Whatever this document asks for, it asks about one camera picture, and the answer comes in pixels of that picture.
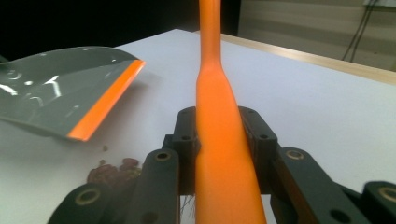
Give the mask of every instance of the small debris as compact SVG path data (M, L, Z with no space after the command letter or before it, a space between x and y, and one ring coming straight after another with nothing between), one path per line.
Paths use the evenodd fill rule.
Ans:
M87 183L106 184L113 189L124 186L127 182L140 176L142 169L137 167L138 160L125 158L118 169L116 166L99 161L100 165L92 169L87 177Z
M106 164L106 161L105 160L100 160L99 161L99 166L103 166L103 165L105 165Z

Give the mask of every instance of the black cable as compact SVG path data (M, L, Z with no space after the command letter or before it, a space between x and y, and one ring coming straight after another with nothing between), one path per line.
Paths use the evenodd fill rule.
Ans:
M364 21L363 28L361 29L361 34L359 35L358 40L356 41L355 47L353 48L352 56L350 56L350 60L349 60L349 61L350 61L351 63L352 63L353 60L355 59L356 50L358 49L358 45L359 45L359 43L361 42L361 37L363 36L364 30L366 29L367 23L368 23L368 21L369 21L369 19L370 19L370 15L371 15L371 13L373 12L373 8L374 8L375 3L376 3L377 1L378 1L378 0L374 0L373 4L369 6L369 11L368 11L368 13L367 13L366 20Z
M366 16L367 16L367 14L368 14L370 8L373 8L373 7L374 7L376 1L377 1L377 0L370 0L368 6L367 6L366 9L364 10L364 14L363 14L363 16L361 17L361 23L359 24L358 29L356 30L355 34L353 35L353 38L352 38L352 40L350 41L349 46L347 47L347 50L346 50L346 52L345 52L345 54L344 54L344 56L343 56L342 61L344 61L344 60L346 59L346 57L347 57L347 55L348 55L350 49L352 48L353 43L355 42L356 37L358 36L358 33L359 33L360 30L361 30L361 27L363 26L363 24L364 24L365 21L366 21Z

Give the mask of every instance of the orange edge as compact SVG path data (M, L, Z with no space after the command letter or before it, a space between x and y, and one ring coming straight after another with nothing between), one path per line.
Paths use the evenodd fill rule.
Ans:
M87 114L67 135L81 141L88 141L110 109L120 99L128 86L145 65L141 60L134 60L125 71L117 78L110 88L91 107Z

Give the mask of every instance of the orange rubber strip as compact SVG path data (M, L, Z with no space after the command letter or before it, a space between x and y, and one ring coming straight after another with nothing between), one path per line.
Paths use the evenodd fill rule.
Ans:
M91 107L67 137L81 141L88 141L110 109L120 99L144 65L145 62L134 60Z
M266 223L242 119L221 66L220 0L200 0L200 15L196 223Z

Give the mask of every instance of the white table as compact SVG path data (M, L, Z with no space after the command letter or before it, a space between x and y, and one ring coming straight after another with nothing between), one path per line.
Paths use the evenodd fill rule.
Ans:
M100 160L143 161L173 132L177 112L195 105L198 34L174 30L119 49L147 65L89 142L0 121L0 223L46 223ZM222 59L238 104L258 111L282 147L306 150L356 191L367 181L396 183L395 86L227 42Z

